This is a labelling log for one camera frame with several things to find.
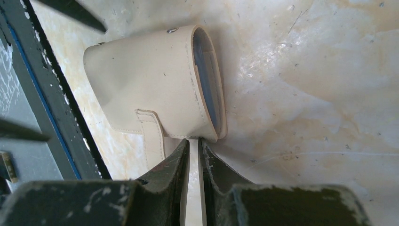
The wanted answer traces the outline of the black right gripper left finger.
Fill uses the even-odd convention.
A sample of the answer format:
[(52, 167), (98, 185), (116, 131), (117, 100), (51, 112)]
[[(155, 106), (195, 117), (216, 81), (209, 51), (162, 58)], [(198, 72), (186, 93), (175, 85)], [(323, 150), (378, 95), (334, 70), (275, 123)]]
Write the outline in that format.
[(133, 180), (126, 224), (185, 225), (189, 165), (190, 143), (183, 139), (171, 155)]

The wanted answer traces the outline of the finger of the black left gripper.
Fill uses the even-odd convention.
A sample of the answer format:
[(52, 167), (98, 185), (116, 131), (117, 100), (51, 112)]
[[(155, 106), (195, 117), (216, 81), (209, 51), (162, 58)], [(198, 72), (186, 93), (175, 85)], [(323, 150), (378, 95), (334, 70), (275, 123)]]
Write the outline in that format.
[(76, 0), (38, 0), (38, 2), (99, 32), (107, 32), (104, 22)]
[(47, 142), (50, 136), (43, 134), (41, 131), (20, 125), (13, 121), (0, 119), (0, 137), (8, 139), (19, 139), (28, 141)]

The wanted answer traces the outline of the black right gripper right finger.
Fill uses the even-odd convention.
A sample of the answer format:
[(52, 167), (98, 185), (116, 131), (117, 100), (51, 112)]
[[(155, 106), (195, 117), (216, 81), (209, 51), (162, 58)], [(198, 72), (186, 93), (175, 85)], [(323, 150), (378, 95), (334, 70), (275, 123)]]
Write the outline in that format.
[(211, 149), (206, 139), (198, 140), (201, 204), (207, 226), (238, 226), (234, 184), (252, 184)]

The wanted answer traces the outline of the beige card holder wallet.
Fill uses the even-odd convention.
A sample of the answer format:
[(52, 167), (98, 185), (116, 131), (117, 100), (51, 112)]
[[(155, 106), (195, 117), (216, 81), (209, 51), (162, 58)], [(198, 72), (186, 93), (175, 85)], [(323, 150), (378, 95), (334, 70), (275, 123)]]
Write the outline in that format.
[(99, 43), (84, 51), (83, 64), (110, 126), (143, 136), (148, 168), (167, 157), (166, 137), (216, 142), (226, 136), (222, 79), (204, 27)]

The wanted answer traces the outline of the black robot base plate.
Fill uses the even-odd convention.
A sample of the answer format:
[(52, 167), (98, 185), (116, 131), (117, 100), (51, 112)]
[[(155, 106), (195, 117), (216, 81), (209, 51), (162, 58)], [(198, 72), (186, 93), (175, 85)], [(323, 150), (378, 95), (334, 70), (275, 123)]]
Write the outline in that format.
[(16, 48), (21, 83), (64, 179), (109, 179), (99, 153), (39, 19), (28, 0), (0, 3), (1, 37)]

